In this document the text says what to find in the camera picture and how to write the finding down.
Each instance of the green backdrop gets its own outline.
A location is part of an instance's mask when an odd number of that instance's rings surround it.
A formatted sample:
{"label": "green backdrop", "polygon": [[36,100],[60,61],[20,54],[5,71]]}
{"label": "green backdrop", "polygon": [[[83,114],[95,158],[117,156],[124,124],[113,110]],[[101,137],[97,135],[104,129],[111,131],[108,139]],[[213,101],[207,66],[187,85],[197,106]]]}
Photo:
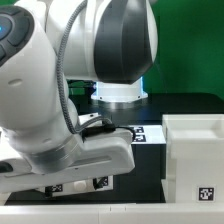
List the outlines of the green backdrop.
{"label": "green backdrop", "polygon": [[[0,0],[11,4],[13,0]],[[158,0],[159,50],[147,92],[206,92],[224,99],[224,0]]]}

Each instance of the black table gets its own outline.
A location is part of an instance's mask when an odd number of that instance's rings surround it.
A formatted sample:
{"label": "black table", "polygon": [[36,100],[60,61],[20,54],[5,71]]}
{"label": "black table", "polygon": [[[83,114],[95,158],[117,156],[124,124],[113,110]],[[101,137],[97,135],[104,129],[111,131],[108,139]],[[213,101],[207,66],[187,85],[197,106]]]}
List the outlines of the black table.
{"label": "black table", "polygon": [[[133,109],[109,110],[93,106],[86,96],[72,97],[80,115],[98,112],[116,125],[159,125],[164,114],[220,114],[224,101],[212,94],[152,94],[148,103]],[[13,193],[6,205],[164,203],[165,145],[133,145],[136,168],[114,177],[114,190],[46,199],[32,191]]]}

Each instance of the robot cable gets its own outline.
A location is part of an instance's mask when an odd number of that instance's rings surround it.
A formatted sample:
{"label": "robot cable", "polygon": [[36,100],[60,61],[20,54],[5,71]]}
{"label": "robot cable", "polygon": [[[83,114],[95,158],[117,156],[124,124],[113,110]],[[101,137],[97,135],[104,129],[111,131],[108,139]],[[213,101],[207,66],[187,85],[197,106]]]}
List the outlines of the robot cable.
{"label": "robot cable", "polygon": [[64,91],[64,82],[63,82],[63,75],[64,75],[64,55],[65,55],[65,49],[67,46],[68,38],[72,29],[72,26],[78,17],[79,13],[87,7],[88,0],[84,0],[78,7],[77,9],[73,12],[72,16],[70,17],[67,26],[65,28],[65,32],[62,37],[62,41],[60,44],[59,52],[58,52],[58,60],[57,60],[57,65],[56,65],[56,72],[57,72],[57,83],[58,83],[58,91],[59,91],[59,98],[61,102],[61,107],[62,107],[62,112],[65,118],[65,122],[67,124],[68,130],[72,134],[77,134],[82,132],[85,128],[90,126],[91,124],[102,120],[106,124],[111,124],[111,120],[108,118],[104,118],[102,116],[93,118],[86,123],[80,125],[79,123],[76,125],[76,127],[73,126],[71,117],[69,115],[68,111],[68,105],[67,105],[67,100],[65,97],[65,91]]}

